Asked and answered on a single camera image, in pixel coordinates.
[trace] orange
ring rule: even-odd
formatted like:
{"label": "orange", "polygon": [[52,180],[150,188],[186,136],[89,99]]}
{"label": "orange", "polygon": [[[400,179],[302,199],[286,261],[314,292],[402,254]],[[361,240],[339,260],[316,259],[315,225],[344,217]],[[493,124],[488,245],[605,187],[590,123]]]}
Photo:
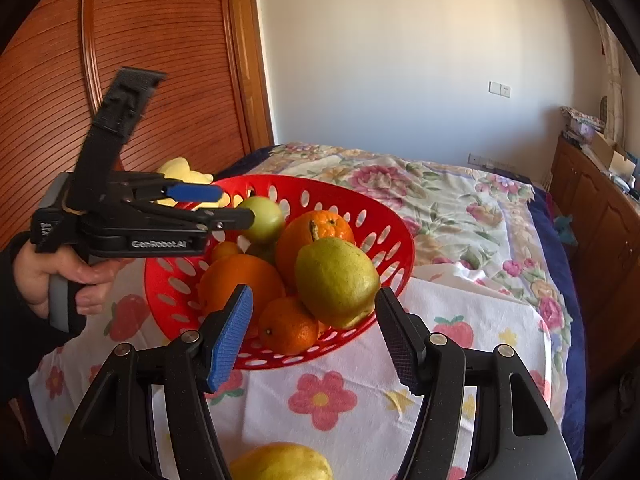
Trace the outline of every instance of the orange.
{"label": "orange", "polygon": [[355,243],[349,223],[337,213],[308,211],[285,227],[276,243],[276,267],[282,279],[296,288],[296,258],[298,251],[318,238],[336,237]]}
{"label": "orange", "polygon": [[285,295],[284,284],[272,265],[249,254],[232,254],[213,262],[198,284],[198,300],[202,313],[222,310],[236,285],[251,287],[254,294],[254,314],[246,337],[258,335],[258,319],[270,301]]}
{"label": "orange", "polygon": [[209,263],[213,263],[225,256],[232,256],[233,254],[242,254],[242,249],[238,247],[235,242],[220,242],[211,250],[211,256],[209,257]]}
{"label": "orange", "polygon": [[298,298],[271,301],[258,321],[260,342],[277,354],[296,355],[311,348],[320,335],[318,320]]}

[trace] curtain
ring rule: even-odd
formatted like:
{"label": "curtain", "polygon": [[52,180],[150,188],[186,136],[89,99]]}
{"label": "curtain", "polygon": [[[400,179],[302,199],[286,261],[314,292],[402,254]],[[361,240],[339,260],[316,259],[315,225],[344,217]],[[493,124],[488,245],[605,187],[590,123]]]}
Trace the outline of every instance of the curtain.
{"label": "curtain", "polygon": [[625,110],[622,99],[622,74],[620,72],[622,46],[600,13],[596,9],[593,10],[607,59],[607,77],[609,79],[607,85],[607,126],[604,136],[607,139],[615,140],[619,146],[624,148]]}

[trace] black sleeve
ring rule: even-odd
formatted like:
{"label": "black sleeve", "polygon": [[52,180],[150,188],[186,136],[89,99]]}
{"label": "black sleeve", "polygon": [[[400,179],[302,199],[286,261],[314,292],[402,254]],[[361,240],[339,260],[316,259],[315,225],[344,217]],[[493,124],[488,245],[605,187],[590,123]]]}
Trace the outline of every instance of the black sleeve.
{"label": "black sleeve", "polygon": [[36,316],[14,282],[14,258],[29,239],[20,233],[0,253],[0,404],[18,394],[43,356],[70,338]]}

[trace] white wall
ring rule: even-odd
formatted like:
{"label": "white wall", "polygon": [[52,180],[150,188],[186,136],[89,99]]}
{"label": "white wall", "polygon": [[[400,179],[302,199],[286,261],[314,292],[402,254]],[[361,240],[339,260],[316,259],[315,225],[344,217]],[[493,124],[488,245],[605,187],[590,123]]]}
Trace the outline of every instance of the white wall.
{"label": "white wall", "polygon": [[[600,40],[581,0],[260,0],[280,142],[539,178],[560,105],[598,114]],[[489,81],[511,99],[488,93]]]}
{"label": "white wall", "polygon": [[622,92],[625,102],[625,148],[640,156],[640,75],[625,54],[622,66]]}

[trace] plastic basket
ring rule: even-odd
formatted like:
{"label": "plastic basket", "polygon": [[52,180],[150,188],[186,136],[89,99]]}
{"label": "plastic basket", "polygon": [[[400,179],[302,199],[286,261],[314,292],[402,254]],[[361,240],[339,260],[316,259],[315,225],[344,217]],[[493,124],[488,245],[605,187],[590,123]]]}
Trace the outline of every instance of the plastic basket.
{"label": "plastic basket", "polygon": [[[215,184],[228,194],[229,206],[237,205],[249,193],[268,196],[280,205],[287,222],[313,209],[337,212],[349,222],[356,244],[373,261],[383,286],[391,286],[400,294],[411,276],[414,240],[402,219],[377,200],[333,184],[283,175],[243,175]],[[193,208],[196,203],[178,206]],[[243,249],[248,245],[238,232],[217,232],[204,256],[146,259],[146,298],[156,323],[169,339],[197,329],[202,323],[196,284],[208,267],[210,251],[225,239],[237,242]],[[375,314],[371,314],[350,330],[329,328],[314,346],[295,356],[275,354],[264,348],[258,338],[249,338],[242,343],[235,368],[279,368],[309,361],[347,344],[374,322]]]}

